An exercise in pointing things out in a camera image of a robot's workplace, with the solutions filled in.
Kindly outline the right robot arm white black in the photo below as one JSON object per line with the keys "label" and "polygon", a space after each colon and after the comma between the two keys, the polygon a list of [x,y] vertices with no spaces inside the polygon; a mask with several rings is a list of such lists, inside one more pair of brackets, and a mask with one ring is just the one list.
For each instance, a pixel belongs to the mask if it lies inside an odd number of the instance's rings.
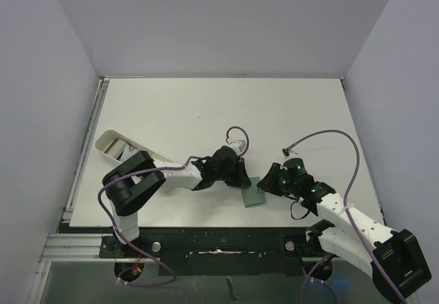
{"label": "right robot arm white black", "polygon": [[367,274],[379,293],[400,303],[431,280],[431,272],[415,235],[395,231],[345,205],[339,193],[308,174],[300,158],[273,163],[257,187],[277,196],[291,196],[320,221],[305,234],[313,255],[334,254]]}

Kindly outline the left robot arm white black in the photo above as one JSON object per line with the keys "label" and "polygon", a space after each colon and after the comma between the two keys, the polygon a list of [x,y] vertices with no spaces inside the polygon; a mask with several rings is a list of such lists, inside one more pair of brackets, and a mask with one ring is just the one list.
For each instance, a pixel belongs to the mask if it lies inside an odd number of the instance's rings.
{"label": "left robot arm white black", "polygon": [[201,191],[216,182],[234,188],[251,186],[238,147],[223,145],[212,156],[190,156],[183,165],[154,159],[145,150],[137,152],[102,179],[102,193],[110,201],[108,212],[117,237],[115,248],[126,257],[137,253],[138,211],[158,190]]}

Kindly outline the green card holder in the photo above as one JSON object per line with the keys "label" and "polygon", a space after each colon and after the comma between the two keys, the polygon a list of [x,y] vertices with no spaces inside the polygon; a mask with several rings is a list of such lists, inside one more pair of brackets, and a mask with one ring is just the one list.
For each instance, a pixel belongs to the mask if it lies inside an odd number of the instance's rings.
{"label": "green card holder", "polygon": [[241,196],[245,208],[253,208],[266,203],[265,192],[257,187],[259,177],[250,178],[251,185],[241,189]]}

